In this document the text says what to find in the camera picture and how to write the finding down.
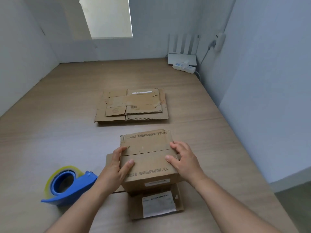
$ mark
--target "hand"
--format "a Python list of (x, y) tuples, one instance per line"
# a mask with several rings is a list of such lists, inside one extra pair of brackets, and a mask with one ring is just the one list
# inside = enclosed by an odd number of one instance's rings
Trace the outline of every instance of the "hand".
[(134, 160), (131, 159), (120, 169), (120, 156), (122, 151), (126, 149), (127, 147), (125, 146), (117, 148), (113, 152), (111, 164), (107, 165), (98, 176), (93, 188), (97, 188), (101, 194), (108, 196), (115, 192), (133, 167)]
[(200, 180), (207, 178), (204, 174), (202, 168), (200, 167), (199, 161), (196, 156), (190, 149), (190, 146), (181, 141), (170, 142), (171, 148), (176, 150), (181, 159), (178, 161), (175, 157), (171, 155), (167, 155), (165, 157), (166, 161), (168, 161), (174, 168), (177, 169), (179, 174), (193, 187), (195, 187), (196, 183)]

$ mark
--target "wall outlet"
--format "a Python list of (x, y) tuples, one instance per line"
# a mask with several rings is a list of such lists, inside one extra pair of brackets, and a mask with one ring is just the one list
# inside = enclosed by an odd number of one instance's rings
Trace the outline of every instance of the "wall outlet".
[(216, 45), (214, 47), (214, 50), (216, 52), (221, 51), (222, 46), (223, 46), (224, 41), (225, 41), (225, 38), (226, 38), (226, 34), (225, 33), (218, 33), (218, 34), (216, 34), (216, 36), (215, 36)]

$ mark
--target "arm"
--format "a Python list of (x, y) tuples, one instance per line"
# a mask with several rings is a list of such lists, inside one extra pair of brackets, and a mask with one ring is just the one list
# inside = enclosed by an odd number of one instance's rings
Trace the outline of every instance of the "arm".
[(187, 143), (176, 141), (170, 145), (181, 159), (169, 155), (165, 159), (202, 196), (222, 232), (280, 232), (208, 178)]
[(120, 155), (126, 147), (114, 151), (112, 162), (106, 166), (91, 189), (85, 192), (65, 213), (54, 223), (47, 233), (85, 233), (89, 232), (92, 222), (103, 202), (121, 185), (126, 174), (134, 165), (129, 160), (121, 169)]

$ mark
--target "right hand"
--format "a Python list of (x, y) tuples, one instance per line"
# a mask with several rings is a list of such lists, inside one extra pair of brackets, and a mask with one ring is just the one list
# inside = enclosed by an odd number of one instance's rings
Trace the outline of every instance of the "right hand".
[(193, 187), (200, 180), (207, 178), (199, 161), (190, 149), (190, 146), (182, 141), (174, 141), (169, 143), (171, 148), (176, 150), (180, 156), (180, 161), (171, 155), (165, 156), (165, 160), (168, 161), (174, 168), (177, 169), (179, 174)]

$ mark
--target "packing tape dispenser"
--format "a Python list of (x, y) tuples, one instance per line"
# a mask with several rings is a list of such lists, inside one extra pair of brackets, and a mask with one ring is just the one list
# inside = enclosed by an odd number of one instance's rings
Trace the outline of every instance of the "packing tape dispenser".
[(73, 204), (93, 186), (96, 179), (93, 172), (84, 174), (74, 166), (62, 167), (48, 179), (44, 189), (46, 199), (41, 202), (57, 206)]

